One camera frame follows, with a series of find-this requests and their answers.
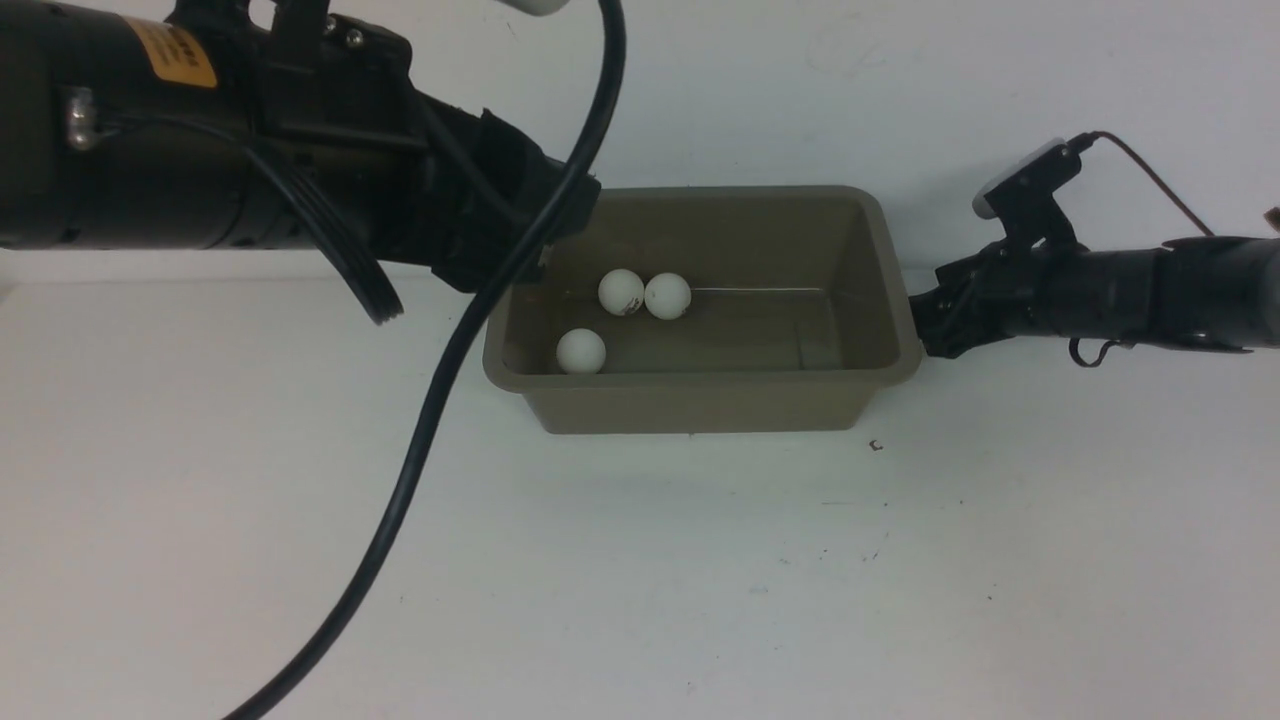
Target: white wall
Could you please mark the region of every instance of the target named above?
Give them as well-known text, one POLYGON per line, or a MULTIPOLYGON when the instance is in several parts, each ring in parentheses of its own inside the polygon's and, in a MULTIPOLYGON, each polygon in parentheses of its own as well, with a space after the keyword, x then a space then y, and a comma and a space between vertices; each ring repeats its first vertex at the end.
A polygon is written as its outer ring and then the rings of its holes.
MULTIPOLYGON (((165 0, 90 5, 159 18, 165 0)), ((605 186, 863 187, 908 265, 993 240, 969 201, 1053 136, 1126 137, 1220 232, 1265 233, 1280 200, 1272 0, 628 0, 630 74, 596 164, 605 186)), ((257 0, 257 17, 270 10, 257 0)), ((485 0, 335 8, 413 41, 425 92, 490 108, 563 156, 598 67, 589 0, 536 19, 485 0)), ((1062 193, 1080 237, 1142 247, 1193 233, 1100 146, 1062 193)), ((398 273, 415 274, 413 270, 398 273)), ((314 254, 0 254, 0 281, 329 277, 314 254)))

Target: white ball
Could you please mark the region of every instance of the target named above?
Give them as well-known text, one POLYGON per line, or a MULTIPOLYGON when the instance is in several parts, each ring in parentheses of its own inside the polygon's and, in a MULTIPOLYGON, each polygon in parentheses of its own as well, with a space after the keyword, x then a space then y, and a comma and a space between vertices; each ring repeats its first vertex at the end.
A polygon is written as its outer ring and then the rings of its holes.
POLYGON ((644 305, 644 281, 631 270, 617 269, 600 281, 600 305, 617 316, 630 315, 644 305))
POLYGON ((689 311, 694 291, 685 278, 676 273, 663 273, 652 281, 644 291, 644 305, 659 320, 675 320, 689 311))
POLYGON ((556 360, 570 375, 594 375, 604 366, 604 340, 586 328, 570 331, 556 346, 556 360))

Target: black motor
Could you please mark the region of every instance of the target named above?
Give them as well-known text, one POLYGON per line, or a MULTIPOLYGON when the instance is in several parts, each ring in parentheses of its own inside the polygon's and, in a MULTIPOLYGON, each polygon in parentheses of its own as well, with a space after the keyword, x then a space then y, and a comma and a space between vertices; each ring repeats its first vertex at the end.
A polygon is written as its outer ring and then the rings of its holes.
MULTIPOLYGON (((166 23, 0 0, 0 247, 312 246, 253 146, 310 178, 371 255, 326 252, 357 295, 380 274, 372 258, 472 292, 561 164, 489 113, 416 92, 411 56, 404 38, 330 15, 326 0, 280 0, 270 32, 248 0, 179 0, 166 23), (502 197, 476 193, 444 150, 502 197)), ((586 224, 598 193, 584 183, 559 234, 586 224)))

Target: thin wire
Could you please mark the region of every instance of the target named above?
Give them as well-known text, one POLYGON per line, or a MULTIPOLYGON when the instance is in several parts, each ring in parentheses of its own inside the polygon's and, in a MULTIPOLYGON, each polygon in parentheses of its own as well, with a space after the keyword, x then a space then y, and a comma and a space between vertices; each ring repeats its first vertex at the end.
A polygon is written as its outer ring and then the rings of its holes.
POLYGON ((1102 350, 1098 351, 1098 359, 1094 360, 1094 361, 1092 361, 1092 363, 1087 363, 1084 360, 1084 357, 1080 356, 1080 338, 1078 338, 1078 337, 1073 337, 1071 338, 1071 342, 1068 346, 1068 351, 1071 354, 1071 360, 1076 365, 1079 365, 1082 368, 1093 369, 1093 368, 1101 368, 1102 366, 1102 361, 1107 359, 1107 352, 1112 347, 1123 347, 1125 350, 1132 350, 1133 348, 1133 343, 1120 342, 1120 341, 1115 341, 1115 340, 1108 340, 1105 343, 1102 343, 1102 350))
POLYGON ((311 635, 311 639, 302 650, 284 666, 266 685, 241 705, 227 720, 260 720, 271 711, 293 688, 301 683, 307 674, 320 662, 324 655, 333 647, 347 624, 355 616, 364 602, 365 596, 378 578, 379 570, 387 561, 396 536, 399 533, 408 512, 413 493, 417 489, 422 469, 426 466, 428 455, 435 439, 436 429, 444 415, 444 406, 457 380, 462 363, 476 336, 484 327, 485 320, 498 301, 507 292, 507 288, 520 275, 525 265, 541 250, 544 242, 557 227, 561 214, 570 197, 586 177, 595 161, 595 156, 604 142, 609 123, 613 119, 613 109, 617 105, 622 88, 622 72, 626 65, 626 22, 622 14, 620 0, 598 0, 600 14, 604 22, 604 58, 600 67, 600 79, 596 85, 595 97, 588 113, 586 123, 575 143, 573 151, 564 163, 564 170, 559 183, 552 192, 550 199, 534 218, 525 231, 520 242, 512 249, 497 272, 484 284, 472 299, 457 329, 449 338, 440 356, 431 378, 431 387, 428 389, 422 402, 422 411, 413 429, 404 464, 401 468, 399 479, 392 492, 390 502, 378 525, 369 548, 365 551, 360 566, 356 569, 351 583, 343 591, 338 603, 325 618, 320 628, 311 635))
MULTIPOLYGON (((1204 237, 1215 237, 1213 231, 1211 231, 1208 225, 1204 224, 1204 220, 1199 219, 1199 215, 1193 213, 1192 209, 1185 202, 1183 202, 1183 199, 1179 197, 1176 192, 1174 192, 1174 188, 1169 187, 1169 183, 1166 183, 1165 179, 1160 177, 1160 173, 1157 173, 1146 160, 1143 160, 1142 155, 1138 155, 1137 150, 1129 147, 1128 142, 1120 140, 1119 136, 1102 129, 1085 133, 1085 136, 1083 137, 1088 137, 1091 143, 1096 140, 1111 141, 1111 143, 1123 150, 1124 154, 1128 155, 1130 160, 1137 163, 1138 167, 1142 168, 1142 172, 1147 173, 1147 177, 1151 178, 1151 182, 1156 183, 1156 187, 1158 187, 1161 192, 1165 193, 1165 197, 1169 197, 1169 200, 1174 205, 1176 205, 1178 209, 1181 210, 1184 215, 1187 215, 1187 219, 1190 220, 1192 224, 1194 224, 1204 234, 1204 237)), ((1071 355, 1071 361, 1074 361, 1076 365, 1082 368, 1094 369, 1102 366, 1102 361, 1106 360, 1107 352, 1112 347, 1133 350, 1134 346, 1132 342, 1108 340, 1102 345, 1102 350, 1098 351, 1098 357, 1092 363, 1088 363, 1084 360, 1084 357, 1080 356, 1080 338, 1073 337, 1070 345, 1068 346, 1068 351, 1071 355)))
POLYGON ((1139 168, 1142 168, 1142 172, 1147 173, 1147 177, 1149 177, 1151 181, 1156 183, 1156 187, 1158 187, 1161 192, 1164 192, 1165 196, 1169 197, 1169 200, 1174 205, 1176 205, 1178 209, 1181 210, 1184 215, 1187 215, 1187 219, 1190 220, 1192 224, 1199 228, 1199 231, 1204 233, 1204 236, 1213 237, 1213 231, 1208 229, 1208 225, 1204 224, 1204 220, 1199 219, 1199 215, 1193 213, 1192 209, 1188 208, 1185 202, 1183 202, 1183 199, 1179 197, 1176 192, 1174 192, 1174 188, 1169 187, 1169 183, 1166 183, 1164 178, 1161 178, 1160 174, 1155 169, 1152 169, 1152 167, 1147 164, 1146 160, 1142 159, 1142 155, 1138 155, 1138 152, 1133 147, 1129 147, 1128 142, 1120 140, 1117 136, 1107 131, 1101 131, 1101 129, 1091 132, 1089 137, 1094 140, 1097 138, 1108 140, 1111 141, 1112 145, 1123 150, 1124 154, 1129 156, 1129 159, 1132 159, 1134 163, 1138 164, 1139 168))
POLYGON ((422 123, 426 126, 426 136, 431 146, 439 150, 449 163, 462 173, 462 177, 471 184, 471 190, 488 202, 494 210, 504 215, 512 223, 520 225, 529 220, 529 217, 517 210, 511 202, 498 193, 497 190, 484 177, 484 173, 471 161, 471 156, 458 142, 458 138, 449 132, 448 126, 431 108, 431 101, 426 97, 421 100, 422 123))

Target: white table surface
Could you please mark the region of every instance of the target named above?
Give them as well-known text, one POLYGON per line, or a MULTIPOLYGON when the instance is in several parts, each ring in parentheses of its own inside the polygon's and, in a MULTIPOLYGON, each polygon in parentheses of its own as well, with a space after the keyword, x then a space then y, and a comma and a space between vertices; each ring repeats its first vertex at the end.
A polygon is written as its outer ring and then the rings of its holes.
MULTIPOLYGON (((337 281, 0 304, 0 716, 216 717, 302 644, 463 306, 399 287, 385 328, 337 281)), ((1277 372, 1028 340, 846 433, 571 438, 472 354, 273 717, 1280 716, 1277 372)))

